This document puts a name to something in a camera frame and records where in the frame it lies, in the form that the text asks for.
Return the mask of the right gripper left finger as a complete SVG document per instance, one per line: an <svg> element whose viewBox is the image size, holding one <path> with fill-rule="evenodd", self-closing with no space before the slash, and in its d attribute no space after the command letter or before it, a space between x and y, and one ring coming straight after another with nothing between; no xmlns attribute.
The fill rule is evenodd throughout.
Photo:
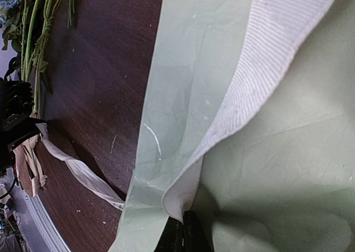
<svg viewBox="0 0 355 252"><path fill-rule="evenodd" d="M169 217L154 252L182 252L183 224Z"/></svg>

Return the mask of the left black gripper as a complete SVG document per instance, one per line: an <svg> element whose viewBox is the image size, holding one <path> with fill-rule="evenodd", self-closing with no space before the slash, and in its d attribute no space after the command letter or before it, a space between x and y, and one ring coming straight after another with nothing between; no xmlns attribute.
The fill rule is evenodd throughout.
<svg viewBox="0 0 355 252"><path fill-rule="evenodd" d="M31 117L33 107L29 83L1 79L1 174L15 165L14 149L39 134L36 125L45 123Z"/></svg>

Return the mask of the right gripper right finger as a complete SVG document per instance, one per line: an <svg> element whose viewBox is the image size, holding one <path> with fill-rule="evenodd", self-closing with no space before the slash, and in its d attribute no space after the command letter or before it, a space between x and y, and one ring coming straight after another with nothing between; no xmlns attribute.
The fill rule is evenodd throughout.
<svg viewBox="0 0 355 252"><path fill-rule="evenodd" d="M184 212L183 215L183 241L185 252L213 252L201 223L192 210Z"/></svg>

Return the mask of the green wrapping paper sheet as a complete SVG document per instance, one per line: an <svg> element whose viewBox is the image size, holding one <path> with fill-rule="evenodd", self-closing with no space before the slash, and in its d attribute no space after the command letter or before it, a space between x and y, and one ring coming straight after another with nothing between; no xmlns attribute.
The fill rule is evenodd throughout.
<svg viewBox="0 0 355 252"><path fill-rule="evenodd" d="M111 251L155 250L162 196L216 117L251 3L163 0ZM188 210L215 251L354 250L354 0L334 0L255 116L203 156Z"/></svg>

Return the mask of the beige printed ribbon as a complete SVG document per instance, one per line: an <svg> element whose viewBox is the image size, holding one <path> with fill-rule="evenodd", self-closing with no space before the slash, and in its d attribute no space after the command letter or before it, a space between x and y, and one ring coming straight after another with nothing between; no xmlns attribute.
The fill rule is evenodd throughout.
<svg viewBox="0 0 355 252"><path fill-rule="evenodd" d="M235 74L216 117L161 204L181 220L195 198L203 156L241 130L260 110L287 72L307 36L334 0L252 0Z"/></svg>

